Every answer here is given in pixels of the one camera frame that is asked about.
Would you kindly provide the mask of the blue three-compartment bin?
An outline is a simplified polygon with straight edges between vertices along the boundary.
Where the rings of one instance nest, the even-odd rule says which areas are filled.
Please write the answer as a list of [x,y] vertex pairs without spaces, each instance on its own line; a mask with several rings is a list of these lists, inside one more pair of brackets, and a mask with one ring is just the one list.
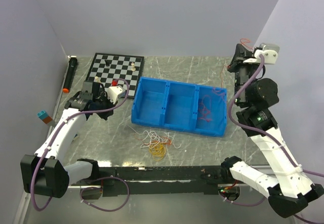
[[225,88],[141,77],[131,122],[222,137],[227,127],[226,103]]

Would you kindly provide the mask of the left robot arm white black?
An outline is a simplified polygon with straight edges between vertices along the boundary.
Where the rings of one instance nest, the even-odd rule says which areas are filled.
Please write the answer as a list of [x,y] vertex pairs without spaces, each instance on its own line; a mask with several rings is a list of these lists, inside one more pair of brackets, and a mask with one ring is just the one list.
[[61,119],[45,143],[33,155],[23,156],[20,167],[24,191],[61,198],[68,186],[79,180],[89,185],[97,183],[100,172],[95,160],[82,159],[67,167],[62,161],[88,118],[95,113],[106,120],[124,93],[118,85],[104,88],[101,83],[84,81],[82,90],[65,103]]

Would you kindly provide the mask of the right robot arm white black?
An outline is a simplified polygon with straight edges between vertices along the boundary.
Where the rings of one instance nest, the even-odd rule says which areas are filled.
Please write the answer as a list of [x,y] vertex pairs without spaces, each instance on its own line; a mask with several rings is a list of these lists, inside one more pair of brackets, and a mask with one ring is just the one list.
[[276,214],[283,218],[295,216],[308,204],[323,196],[323,186],[315,184],[303,170],[286,145],[278,123],[269,108],[279,102],[278,86],[265,74],[266,65],[274,65],[279,46],[262,43],[248,50],[243,44],[235,47],[227,67],[234,73],[234,95],[228,105],[228,118],[242,128],[256,144],[271,167],[268,176],[232,156],[222,164],[222,180],[249,185],[262,194]]

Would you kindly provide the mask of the black white chessboard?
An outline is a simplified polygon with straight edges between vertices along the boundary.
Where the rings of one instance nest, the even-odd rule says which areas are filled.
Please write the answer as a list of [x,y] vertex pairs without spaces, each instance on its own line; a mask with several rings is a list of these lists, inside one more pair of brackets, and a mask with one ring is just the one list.
[[[105,65],[105,60],[110,60],[110,66]],[[125,79],[129,84],[129,99],[134,99],[138,82],[142,76],[145,58],[143,56],[114,55],[96,53],[86,76],[87,81],[94,81],[95,76],[108,88],[112,81],[118,78]],[[136,71],[131,70],[131,63],[135,63]]]

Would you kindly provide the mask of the white chess piece upper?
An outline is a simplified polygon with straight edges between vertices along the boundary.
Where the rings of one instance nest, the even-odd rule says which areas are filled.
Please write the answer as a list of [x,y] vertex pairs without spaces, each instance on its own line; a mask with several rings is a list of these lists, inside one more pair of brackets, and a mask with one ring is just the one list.
[[135,67],[135,63],[134,62],[131,63],[131,70],[132,71],[136,71],[136,67]]

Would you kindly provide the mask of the black marker orange cap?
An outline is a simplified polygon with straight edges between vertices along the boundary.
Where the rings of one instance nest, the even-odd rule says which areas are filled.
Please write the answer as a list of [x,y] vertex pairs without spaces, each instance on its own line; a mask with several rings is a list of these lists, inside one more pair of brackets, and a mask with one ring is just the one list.
[[71,85],[73,82],[73,78],[74,78],[77,66],[78,66],[77,58],[71,57],[68,62],[68,69],[67,69],[66,77],[64,80],[63,89],[62,89],[62,91],[64,93],[69,93],[69,91],[71,89]]

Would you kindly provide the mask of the blue brown toy block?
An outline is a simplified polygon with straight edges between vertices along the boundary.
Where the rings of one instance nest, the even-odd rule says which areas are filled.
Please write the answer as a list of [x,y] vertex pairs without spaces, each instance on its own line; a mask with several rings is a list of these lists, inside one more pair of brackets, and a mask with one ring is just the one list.
[[38,112],[37,116],[46,125],[51,126],[51,127],[56,126],[56,122],[52,119],[51,116],[48,115],[48,113],[45,110],[42,110],[42,111]]

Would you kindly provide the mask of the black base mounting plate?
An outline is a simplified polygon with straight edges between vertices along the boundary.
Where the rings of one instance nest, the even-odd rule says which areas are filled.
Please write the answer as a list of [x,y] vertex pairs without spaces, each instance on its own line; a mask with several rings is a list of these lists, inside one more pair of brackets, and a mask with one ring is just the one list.
[[219,194],[219,188],[235,180],[220,165],[100,167],[99,176],[123,179],[131,195],[138,194]]

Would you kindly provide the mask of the aluminium frame rail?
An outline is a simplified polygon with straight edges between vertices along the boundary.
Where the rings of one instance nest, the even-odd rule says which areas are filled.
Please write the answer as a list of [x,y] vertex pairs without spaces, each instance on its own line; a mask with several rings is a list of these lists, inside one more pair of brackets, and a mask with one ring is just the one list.
[[218,185],[235,181],[245,183],[268,197],[279,194],[279,182],[246,165],[243,161],[216,166],[99,167],[98,162],[80,159],[62,166],[57,159],[41,160],[26,155],[21,160],[25,192],[61,198],[68,186],[81,181],[83,185],[102,185],[104,196],[131,194],[205,193],[218,194]]

